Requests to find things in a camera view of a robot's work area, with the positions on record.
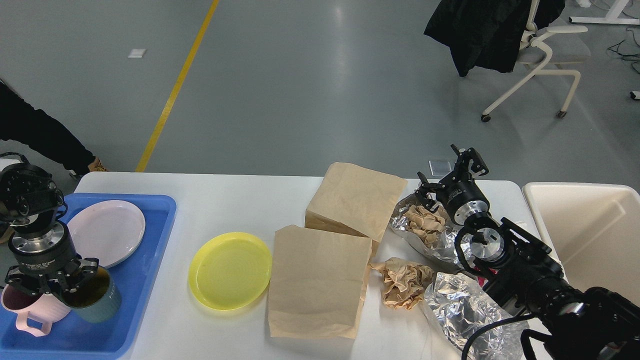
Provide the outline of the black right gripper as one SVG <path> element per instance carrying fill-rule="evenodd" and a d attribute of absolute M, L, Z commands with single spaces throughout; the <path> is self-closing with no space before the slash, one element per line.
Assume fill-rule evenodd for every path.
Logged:
<path fill-rule="evenodd" d="M 489 167 L 475 148 L 460 148 L 455 145 L 450 147 L 457 155 L 451 175 L 454 183 L 444 184 L 446 175 L 439 182 L 429 182 L 425 174 L 418 172 L 420 185 L 414 194 L 431 214 L 441 208 L 454 224 L 463 226 L 472 215 L 490 214 L 490 202 L 473 181 L 477 177 L 486 176 Z"/>

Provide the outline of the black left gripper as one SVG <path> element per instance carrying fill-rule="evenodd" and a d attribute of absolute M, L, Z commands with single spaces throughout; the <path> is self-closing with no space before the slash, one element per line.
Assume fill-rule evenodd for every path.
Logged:
<path fill-rule="evenodd" d="M 16 232 L 9 240 L 9 250 L 17 268 L 9 268 L 5 283 L 27 296 L 52 294 L 48 278 L 55 276 L 55 294 L 78 291 L 98 273 L 99 259 L 78 257 L 66 224 L 56 222 L 35 238 Z"/>

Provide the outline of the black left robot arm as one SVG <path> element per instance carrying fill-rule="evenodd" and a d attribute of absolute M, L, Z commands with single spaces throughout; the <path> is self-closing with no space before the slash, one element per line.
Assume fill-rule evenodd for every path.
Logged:
<path fill-rule="evenodd" d="M 99 260 L 77 253 L 67 224 L 64 194 L 53 176 L 26 157 L 0 176 L 1 221 L 14 230 L 7 246 L 17 264 L 6 284 L 28 296 L 49 294 L 62 299 L 98 275 Z"/>

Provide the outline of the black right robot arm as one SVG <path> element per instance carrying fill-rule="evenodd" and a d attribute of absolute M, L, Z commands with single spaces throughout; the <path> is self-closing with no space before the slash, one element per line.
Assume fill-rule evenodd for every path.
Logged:
<path fill-rule="evenodd" d="M 467 273 L 487 280 L 483 290 L 512 314 L 476 330 L 464 344 L 462 358 L 490 330 L 537 318 L 548 333 L 521 332 L 528 360 L 535 359 L 532 339 L 542 342 L 554 360 L 637 360 L 638 306 L 603 287 L 582 292 L 569 285 L 547 244 L 507 218 L 492 218 L 490 203 L 474 179 L 489 172 L 478 151 L 451 148 L 457 154 L 453 170 L 439 182 L 429 182 L 419 172 L 414 194 L 429 212 L 442 205 L 460 227 L 454 239 L 458 262 Z"/>

